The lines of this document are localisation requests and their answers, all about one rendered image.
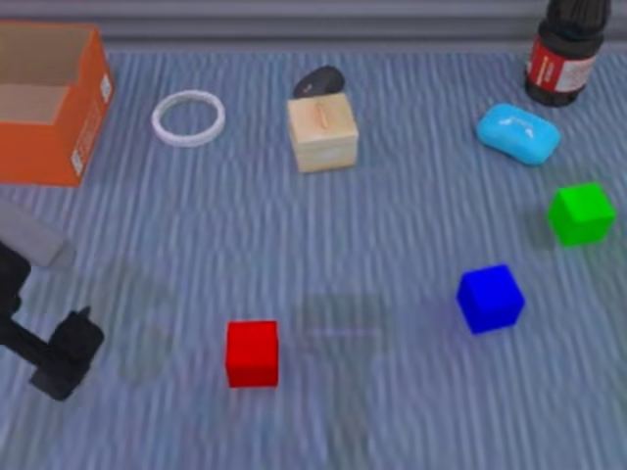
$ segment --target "cube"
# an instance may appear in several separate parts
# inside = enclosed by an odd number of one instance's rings
[[[464,273],[458,304],[470,331],[478,335],[514,325],[525,299],[507,265],[499,264]]]
[[[231,388],[278,385],[278,324],[271,320],[230,321],[224,366]]]
[[[290,100],[290,140],[302,173],[357,163],[359,132],[344,93]]]
[[[564,247],[601,241],[616,219],[616,210],[599,183],[557,190],[547,215]]]

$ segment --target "black computer mouse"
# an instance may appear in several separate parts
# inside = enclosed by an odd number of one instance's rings
[[[307,74],[294,87],[294,99],[332,95],[344,89],[344,75],[332,66],[320,67]]]

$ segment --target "red label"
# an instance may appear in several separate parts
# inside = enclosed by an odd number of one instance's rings
[[[595,59],[569,61],[547,49],[536,37],[527,63],[527,76],[543,90],[570,93],[586,86]]]

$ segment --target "ring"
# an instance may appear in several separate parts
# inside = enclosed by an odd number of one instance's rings
[[[186,101],[200,101],[216,108],[216,121],[209,129],[192,135],[177,135],[164,129],[161,124],[164,114],[172,107]],[[152,115],[153,129],[157,137],[173,147],[198,147],[207,144],[220,135],[225,121],[226,113],[222,101],[217,96],[200,90],[184,90],[167,96],[155,107]]]

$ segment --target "gray robot part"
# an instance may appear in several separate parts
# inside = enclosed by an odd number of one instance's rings
[[[0,241],[38,267],[67,267],[76,249],[72,241],[29,212],[0,200]]]

